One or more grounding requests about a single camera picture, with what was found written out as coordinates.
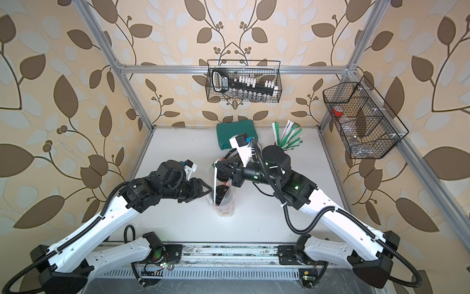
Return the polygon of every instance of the black wire basket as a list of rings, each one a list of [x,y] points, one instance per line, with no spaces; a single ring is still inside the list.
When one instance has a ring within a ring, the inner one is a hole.
[[[362,77],[358,83],[343,82],[323,91],[326,108],[351,159],[381,159],[409,133],[380,93],[383,105],[372,100],[370,85]],[[403,130],[392,126],[386,112],[398,119]]]
[[[207,64],[207,101],[279,103],[280,61],[210,59]]]

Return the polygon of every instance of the aluminum frame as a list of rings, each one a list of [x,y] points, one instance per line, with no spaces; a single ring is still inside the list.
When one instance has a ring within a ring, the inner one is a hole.
[[[104,36],[103,31],[101,30],[99,24],[97,23],[93,13],[88,5],[86,0],[73,0],[73,4],[78,11],[78,14],[82,17],[83,22],[86,24],[88,29],[91,32],[91,35],[96,41],[96,44],[101,49],[106,61],[110,65],[111,70],[114,73],[114,76],[117,78],[118,82],[124,88],[124,91],[129,98],[129,101],[134,106],[135,110],[142,119],[143,125],[148,129],[153,129],[152,121],[150,120],[147,112],[145,111],[144,106],[142,105],[140,99],[138,98],[130,80],[121,72],[118,68],[118,59],[114,55],[113,49],[111,48],[108,40]]]
[[[129,79],[125,76],[127,73],[206,73],[207,68],[205,66],[147,66],[147,65],[121,65],[118,62],[118,59],[114,55],[111,46],[109,46],[104,33],[101,31],[98,23],[96,22],[86,0],[73,0],[75,7],[77,8],[78,13],[83,18],[85,24],[89,28],[92,36],[95,38],[97,45],[101,48],[106,60],[110,64],[113,73],[118,79],[118,82],[123,86],[125,92],[127,93],[129,100],[132,102],[136,108],[138,114],[141,116],[143,124],[147,129],[150,130],[141,151],[139,152],[136,162],[128,175],[128,178],[133,178],[137,171],[143,154],[147,149],[148,142],[153,135],[151,131],[153,129],[153,124],[151,123],[150,118],[148,117],[143,105],[140,103],[140,100],[132,87]],[[346,79],[351,79],[352,81],[359,81],[360,76],[356,72],[356,66],[359,63],[359,60],[366,48],[370,38],[374,34],[377,26],[379,25],[382,17],[384,16],[390,0],[376,0],[374,7],[372,8],[371,15],[367,21],[364,30],[358,40],[354,52],[347,64],[347,66],[281,66],[280,73],[282,74],[341,74],[343,77],[341,81],[346,81]],[[387,119],[395,126],[393,119],[390,116]],[[351,207],[348,204],[349,200],[347,198],[347,193],[344,189],[344,186],[339,178],[337,173],[336,165],[332,159],[331,152],[329,151],[328,145],[325,142],[322,132],[327,129],[326,126],[329,124],[330,117],[326,113],[320,125],[320,139],[323,144],[323,148],[327,155],[331,170],[335,181],[337,182],[338,190],[340,192],[341,198],[345,205],[345,209],[350,210]],[[421,154],[416,150],[414,145],[406,137],[398,145],[402,156],[405,158],[407,163],[412,168],[413,172],[419,178],[420,182],[423,184],[425,189],[433,196],[437,205],[441,209],[445,219],[449,222],[450,226],[454,229],[459,239],[462,241],[465,248],[470,252],[470,219],[465,215],[461,207],[456,203],[452,195],[445,188],[443,183],[436,177],[432,172],[430,167],[424,161]]]
[[[249,66],[230,66],[231,68],[249,68]],[[272,66],[253,66],[256,68],[269,68]],[[203,74],[207,73],[207,66],[199,65],[122,65],[119,66],[122,73],[182,73],[182,74]],[[281,65],[281,74],[346,74],[346,66],[308,66],[308,65]]]

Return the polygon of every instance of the wire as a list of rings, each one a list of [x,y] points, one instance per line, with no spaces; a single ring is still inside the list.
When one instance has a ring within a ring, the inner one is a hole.
[[[266,195],[266,196],[269,196],[269,197],[274,197],[274,195],[269,195],[267,193],[264,193],[263,191],[261,191],[261,189],[255,184],[255,182],[252,182],[253,185],[256,187],[256,189],[258,189],[258,191],[263,194],[263,195]]]

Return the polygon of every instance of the robotic arm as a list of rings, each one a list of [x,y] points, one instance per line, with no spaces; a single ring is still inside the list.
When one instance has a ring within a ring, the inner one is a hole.
[[[303,264],[327,261],[349,267],[363,281],[383,288],[389,279],[408,287],[419,287],[422,279],[417,270],[396,252],[400,238],[392,231],[381,232],[361,222],[332,201],[317,185],[290,168],[290,157],[282,148],[271,145],[261,152],[256,140],[246,134],[230,139],[239,156],[217,162],[217,177],[228,176],[232,185],[241,187],[245,180],[269,184],[284,209],[287,225],[302,235],[294,247],[295,257]],[[304,230],[296,229],[290,222],[287,206],[294,207],[314,217]],[[318,221],[340,236],[345,242],[320,240],[308,233]],[[406,282],[391,277],[396,257],[406,265],[416,278]]]
[[[108,196],[99,214],[59,242],[33,249],[30,254],[33,264],[8,281],[2,293],[14,293],[10,287],[34,268],[40,272],[41,288],[24,293],[75,294],[88,281],[113,268],[144,260],[158,262],[165,254],[165,246],[154,232],[108,250],[93,250],[116,229],[148,207],[158,204],[160,199],[188,203],[212,192],[203,180],[189,179],[195,170],[196,164],[189,160],[169,160],[147,177],[121,183]],[[134,265],[133,271],[143,285]]]

